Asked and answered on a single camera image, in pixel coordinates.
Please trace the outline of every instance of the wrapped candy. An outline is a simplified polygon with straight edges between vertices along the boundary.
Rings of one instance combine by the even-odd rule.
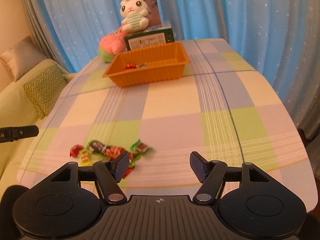
[[[136,68],[145,68],[145,67],[147,67],[148,66],[148,64],[147,63],[143,63],[143,64],[139,64],[139,65],[137,65],[137,67]]]
[[[73,146],[70,150],[70,157],[76,158],[82,149],[83,149],[82,145],[77,144]]]
[[[129,163],[129,168],[133,168],[135,166],[135,163],[137,160],[139,160],[141,158],[141,153],[134,153],[132,154],[133,159],[132,161]]]
[[[91,153],[87,152],[85,149],[82,149],[80,152],[80,165],[81,166],[91,166]]]
[[[127,66],[125,66],[125,70],[136,69],[136,68],[137,68],[137,65],[135,65],[135,64],[128,64]]]
[[[87,151],[93,154],[102,154],[102,155],[108,156],[112,161],[115,158],[117,158],[120,155],[120,153],[125,151],[125,149],[117,146],[107,146],[99,141],[93,140],[88,143]],[[133,160],[132,153],[129,153],[129,158],[130,158],[130,161]]]
[[[130,150],[141,153],[141,154],[144,154],[148,149],[149,149],[149,146],[146,145],[145,143],[142,143],[140,139],[130,147]]]
[[[123,179],[132,171],[134,169],[134,167],[132,167],[132,168],[128,168],[126,171],[125,171],[125,173],[124,173],[124,175],[123,175]]]

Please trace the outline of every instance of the red candy wrapper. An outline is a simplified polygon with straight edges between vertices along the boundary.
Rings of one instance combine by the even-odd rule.
[[[83,149],[83,146],[79,144],[73,146],[70,150],[70,157],[76,158],[82,149]]]
[[[128,64],[127,66],[125,66],[125,70],[136,69],[136,68],[137,68],[137,65],[135,65],[135,64]]]
[[[124,179],[126,176],[128,176],[128,174],[129,174],[133,169],[134,169],[134,167],[128,168],[122,178]]]

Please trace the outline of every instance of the table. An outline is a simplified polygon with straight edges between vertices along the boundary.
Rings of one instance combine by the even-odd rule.
[[[118,88],[101,76],[96,57],[68,84],[30,146],[17,175],[32,187],[72,160],[70,148],[92,139],[130,149],[153,147],[120,182],[127,196],[193,196],[189,166],[197,151],[229,166],[252,162],[298,195],[317,203],[307,153],[295,125],[266,79],[223,39],[183,41],[191,62],[178,80]],[[227,183],[224,194],[238,183]],[[95,192],[91,183],[82,187]]]

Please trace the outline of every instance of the circular pad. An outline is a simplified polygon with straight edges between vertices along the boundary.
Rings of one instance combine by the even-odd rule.
[[[275,197],[258,195],[247,200],[247,208],[258,216],[272,217],[283,210],[283,204]]]
[[[72,206],[72,199],[64,195],[45,196],[36,203],[36,209],[46,216],[62,215],[68,212]]]

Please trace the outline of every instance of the star pattern curtain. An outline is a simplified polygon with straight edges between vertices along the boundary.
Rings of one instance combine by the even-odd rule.
[[[97,55],[99,40],[119,27],[120,1],[33,3],[50,18],[51,24],[41,28],[46,35],[57,36],[57,41],[51,39],[52,47],[60,48],[69,69],[77,72]],[[224,38],[265,76],[295,124],[303,122],[319,90],[319,0],[158,0],[158,4],[176,40]]]

